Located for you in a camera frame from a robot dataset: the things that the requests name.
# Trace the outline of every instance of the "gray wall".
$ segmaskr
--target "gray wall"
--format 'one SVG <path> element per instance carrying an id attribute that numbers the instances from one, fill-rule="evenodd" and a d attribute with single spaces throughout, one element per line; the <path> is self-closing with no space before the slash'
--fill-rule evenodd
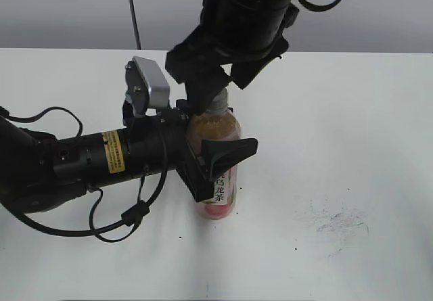
<path id="1" fill-rule="evenodd" d="M 327 3 L 331 0 L 311 0 Z M 202 0 L 135 0 L 145 49 L 170 49 L 198 23 Z M 294 51 L 433 52 L 433 0 L 344 0 L 301 9 Z M 0 0 L 0 47 L 135 47 L 127 0 Z"/>

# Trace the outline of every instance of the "plastic bottle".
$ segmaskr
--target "plastic bottle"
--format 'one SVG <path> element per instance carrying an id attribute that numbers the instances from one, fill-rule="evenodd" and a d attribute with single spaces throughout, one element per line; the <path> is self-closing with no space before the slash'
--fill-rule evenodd
<path id="1" fill-rule="evenodd" d="M 233 141 L 241 138 L 241 126 L 228 109 L 224 88 L 202 115 L 194 115 L 187 130 L 187 140 L 199 154 L 202 140 Z M 197 211 L 206 218 L 218 219 L 230 214 L 236 199 L 236 166 L 215 182 L 214 198 L 196 203 Z"/>

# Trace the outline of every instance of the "black connector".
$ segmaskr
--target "black connector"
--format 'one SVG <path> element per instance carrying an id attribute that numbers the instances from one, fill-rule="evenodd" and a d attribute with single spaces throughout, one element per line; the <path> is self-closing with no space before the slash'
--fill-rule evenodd
<path id="1" fill-rule="evenodd" d="M 122 213 L 122 222 L 130 227 L 150 213 L 149 206 L 144 201 L 139 201 L 132 208 Z"/>

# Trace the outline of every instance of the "black cylinder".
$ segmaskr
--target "black cylinder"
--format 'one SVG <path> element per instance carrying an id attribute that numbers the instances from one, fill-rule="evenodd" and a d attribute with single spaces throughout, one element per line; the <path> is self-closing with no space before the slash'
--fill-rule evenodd
<path id="1" fill-rule="evenodd" d="M 162 129 L 168 149 L 168 165 L 179 161 L 176 139 L 168 127 Z M 130 140 L 127 129 L 82 136 L 72 148 L 71 139 L 61 140 L 53 151 L 53 169 L 62 185 L 77 181 L 88 189 L 139 178 L 143 172 L 161 171 L 162 142 L 157 131 L 148 131 L 140 140 Z"/>
<path id="2" fill-rule="evenodd" d="M 291 0 L 204 0 L 200 24 L 222 44 L 261 51 L 274 40 Z"/>

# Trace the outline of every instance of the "cylindrical motor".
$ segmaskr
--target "cylindrical motor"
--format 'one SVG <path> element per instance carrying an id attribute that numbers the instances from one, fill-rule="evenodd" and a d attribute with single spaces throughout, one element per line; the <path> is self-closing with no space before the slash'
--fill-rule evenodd
<path id="1" fill-rule="evenodd" d="M 223 45 L 245 52 L 275 39 L 291 0 L 204 0 L 200 25 Z"/>

